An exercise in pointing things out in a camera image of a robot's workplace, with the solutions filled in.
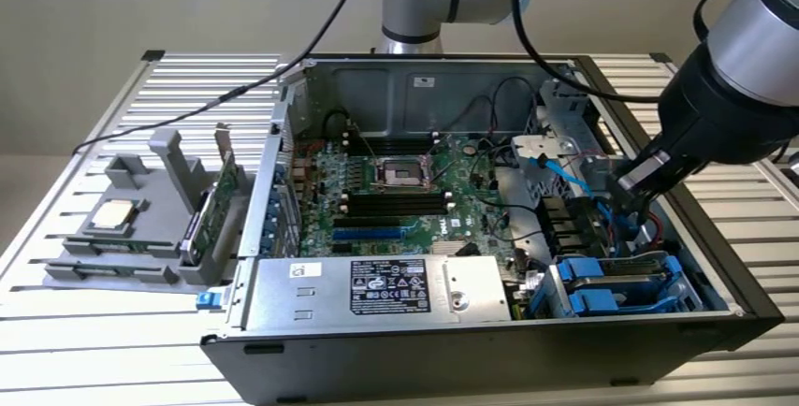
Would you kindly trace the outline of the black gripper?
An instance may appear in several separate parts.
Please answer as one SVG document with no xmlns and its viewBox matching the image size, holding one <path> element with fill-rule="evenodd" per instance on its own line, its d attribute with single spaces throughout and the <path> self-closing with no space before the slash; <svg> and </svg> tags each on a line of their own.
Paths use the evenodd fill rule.
<svg viewBox="0 0 799 406">
<path fill-rule="evenodd" d="M 644 222 L 650 204 L 710 163 L 744 165 L 799 136 L 799 108 L 739 93 L 700 44 L 658 102 L 660 132 L 608 176 L 614 213 Z"/>
</svg>

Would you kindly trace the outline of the black expansion slot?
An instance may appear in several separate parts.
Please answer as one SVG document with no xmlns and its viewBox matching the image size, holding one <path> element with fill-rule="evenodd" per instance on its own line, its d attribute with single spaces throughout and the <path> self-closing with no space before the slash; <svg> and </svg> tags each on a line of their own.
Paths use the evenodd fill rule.
<svg viewBox="0 0 799 406">
<path fill-rule="evenodd" d="M 356 217 L 333 220 L 335 229 L 344 228 L 401 228 L 400 219 L 395 217 Z"/>
</svg>

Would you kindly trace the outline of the CPU socket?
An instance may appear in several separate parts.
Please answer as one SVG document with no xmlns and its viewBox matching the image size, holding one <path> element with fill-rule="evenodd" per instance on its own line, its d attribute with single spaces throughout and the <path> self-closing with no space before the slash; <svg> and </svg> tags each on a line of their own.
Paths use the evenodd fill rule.
<svg viewBox="0 0 799 406">
<path fill-rule="evenodd" d="M 371 185 L 380 189 L 429 189 L 431 161 L 424 155 L 379 158 Z"/>
</svg>

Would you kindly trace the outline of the silver disk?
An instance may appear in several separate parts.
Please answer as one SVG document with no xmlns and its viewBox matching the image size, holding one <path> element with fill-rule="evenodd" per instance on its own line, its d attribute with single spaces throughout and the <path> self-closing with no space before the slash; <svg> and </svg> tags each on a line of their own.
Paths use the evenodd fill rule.
<svg viewBox="0 0 799 406">
<path fill-rule="evenodd" d="M 180 244 L 181 261 L 185 265 L 192 267 L 196 267 L 199 265 L 201 258 L 200 253 L 196 250 L 195 240 L 200 234 L 204 216 L 207 214 L 208 205 L 213 197 L 213 192 L 215 190 L 212 188 L 208 188 L 203 191 L 200 207 L 192 215 L 185 235 Z"/>
</svg>

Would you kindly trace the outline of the blue expansion slot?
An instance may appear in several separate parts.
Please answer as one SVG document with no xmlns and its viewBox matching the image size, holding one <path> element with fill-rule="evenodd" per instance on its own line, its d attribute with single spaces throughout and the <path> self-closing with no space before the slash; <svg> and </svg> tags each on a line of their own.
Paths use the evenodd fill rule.
<svg viewBox="0 0 799 406">
<path fill-rule="evenodd" d="M 364 228 L 364 229 L 335 229 L 332 232 L 333 240 L 381 240 L 401 239 L 403 232 L 400 228 Z"/>
</svg>

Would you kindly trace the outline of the CPU chip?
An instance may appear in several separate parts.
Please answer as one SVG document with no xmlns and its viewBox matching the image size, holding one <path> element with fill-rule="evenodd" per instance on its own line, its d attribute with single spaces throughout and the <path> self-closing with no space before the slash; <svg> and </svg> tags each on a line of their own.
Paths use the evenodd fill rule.
<svg viewBox="0 0 799 406">
<path fill-rule="evenodd" d="M 93 213 L 91 223 L 95 228 L 116 229 L 121 227 L 135 211 L 135 202 L 127 199 L 105 201 Z"/>
</svg>

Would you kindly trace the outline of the silver metal drive bracket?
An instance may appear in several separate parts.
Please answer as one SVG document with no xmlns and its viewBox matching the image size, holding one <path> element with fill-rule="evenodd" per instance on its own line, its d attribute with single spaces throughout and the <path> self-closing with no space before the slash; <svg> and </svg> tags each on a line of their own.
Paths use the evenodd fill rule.
<svg viewBox="0 0 799 406">
<path fill-rule="evenodd" d="M 578 154 L 574 142 L 567 138 L 554 138 L 544 135 L 519 135 L 511 139 L 512 151 L 528 179 L 546 176 L 548 171 L 538 160 L 546 156 L 556 162 Z"/>
</svg>

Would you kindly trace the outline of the black open PC case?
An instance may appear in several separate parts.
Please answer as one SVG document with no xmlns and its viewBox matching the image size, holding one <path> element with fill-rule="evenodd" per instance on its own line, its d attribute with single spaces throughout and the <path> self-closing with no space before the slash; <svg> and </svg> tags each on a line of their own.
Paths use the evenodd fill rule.
<svg viewBox="0 0 799 406">
<path fill-rule="evenodd" d="M 341 133 L 427 132 L 507 140 L 499 170 L 512 251 L 496 260 L 511 313 L 460 328 L 263 335 L 244 331 L 247 295 L 264 259 L 301 255 L 300 144 Z M 241 263 L 221 328 L 201 350 L 243 400 L 299 406 L 361 399 L 648 385 L 696 356 L 732 351 L 783 321 L 748 263 L 799 254 L 799 201 L 766 164 L 707 171 L 656 198 L 644 222 L 614 213 L 608 176 L 658 132 L 655 109 L 588 96 L 517 57 L 317 55 L 288 72 L 263 148 Z M 570 139 L 575 156 L 542 156 L 528 179 L 511 139 Z M 708 309 L 552 316 L 544 294 L 563 257 L 676 256 Z"/>
</svg>

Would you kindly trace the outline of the green graphics card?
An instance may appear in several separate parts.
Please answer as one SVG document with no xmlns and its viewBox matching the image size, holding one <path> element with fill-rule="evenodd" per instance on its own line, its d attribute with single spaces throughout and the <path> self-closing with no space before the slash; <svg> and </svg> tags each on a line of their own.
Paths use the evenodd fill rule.
<svg viewBox="0 0 799 406">
<path fill-rule="evenodd" d="M 217 242 L 229 208 L 231 198 L 239 189 L 239 169 L 229 136 L 229 125 L 217 123 L 215 140 L 223 165 L 207 193 L 195 247 L 200 254 L 212 250 Z"/>
</svg>

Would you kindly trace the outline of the silver power supply unit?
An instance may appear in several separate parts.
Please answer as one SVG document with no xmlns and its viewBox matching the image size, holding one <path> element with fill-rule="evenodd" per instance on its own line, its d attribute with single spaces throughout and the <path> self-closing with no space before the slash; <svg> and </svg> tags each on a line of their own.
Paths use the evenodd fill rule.
<svg viewBox="0 0 799 406">
<path fill-rule="evenodd" d="M 511 319 L 491 256 L 264 259 L 247 300 L 244 331 L 263 335 L 460 328 Z"/>
</svg>

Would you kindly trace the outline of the blue disk bay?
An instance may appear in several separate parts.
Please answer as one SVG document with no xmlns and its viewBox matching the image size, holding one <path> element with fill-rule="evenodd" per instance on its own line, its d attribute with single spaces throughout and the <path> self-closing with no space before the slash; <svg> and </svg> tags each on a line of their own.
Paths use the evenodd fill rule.
<svg viewBox="0 0 799 406">
<path fill-rule="evenodd" d="M 551 265 L 544 298 L 556 318 L 703 312 L 708 309 L 676 256 L 570 256 Z"/>
</svg>

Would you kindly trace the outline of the grey parts rack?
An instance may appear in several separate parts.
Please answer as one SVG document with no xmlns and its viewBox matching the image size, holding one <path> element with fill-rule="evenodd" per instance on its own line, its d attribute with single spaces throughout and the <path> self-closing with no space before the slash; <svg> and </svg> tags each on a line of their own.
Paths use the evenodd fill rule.
<svg viewBox="0 0 799 406">
<path fill-rule="evenodd" d="M 195 294 L 223 282 L 236 258 L 253 178 L 235 154 L 239 189 L 221 233 L 213 249 L 200 254 L 199 265 L 185 265 L 181 240 L 203 191 L 211 188 L 221 166 L 205 169 L 200 158 L 184 155 L 180 142 L 175 129 L 160 128 L 153 133 L 148 148 L 161 159 L 160 167 L 147 167 L 136 154 L 119 153 L 109 160 L 109 186 L 77 231 L 64 237 L 60 256 L 45 264 L 44 286 Z M 133 201 L 135 211 L 121 227 L 95 228 L 93 213 L 111 199 Z"/>
</svg>

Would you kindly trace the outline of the green motherboard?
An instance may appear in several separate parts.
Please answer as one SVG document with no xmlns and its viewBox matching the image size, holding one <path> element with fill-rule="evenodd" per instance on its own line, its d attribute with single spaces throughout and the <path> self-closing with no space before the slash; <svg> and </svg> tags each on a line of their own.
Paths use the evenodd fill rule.
<svg viewBox="0 0 799 406">
<path fill-rule="evenodd" d="M 431 161 L 432 187 L 380 189 L 371 185 L 373 164 L 396 156 L 349 156 L 348 131 L 337 138 L 305 140 L 295 151 L 292 181 L 300 196 L 301 255 L 367 256 L 429 254 L 435 241 L 463 240 L 468 244 L 459 255 L 509 254 L 512 247 L 500 243 L 499 231 L 508 223 L 508 211 L 499 194 L 499 170 L 508 168 L 511 149 L 507 140 L 477 134 L 444 134 L 423 154 Z M 401 239 L 333 240 L 333 220 L 347 218 L 347 194 L 445 192 L 449 213 L 440 216 L 395 217 L 401 223 Z"/>
</svg>

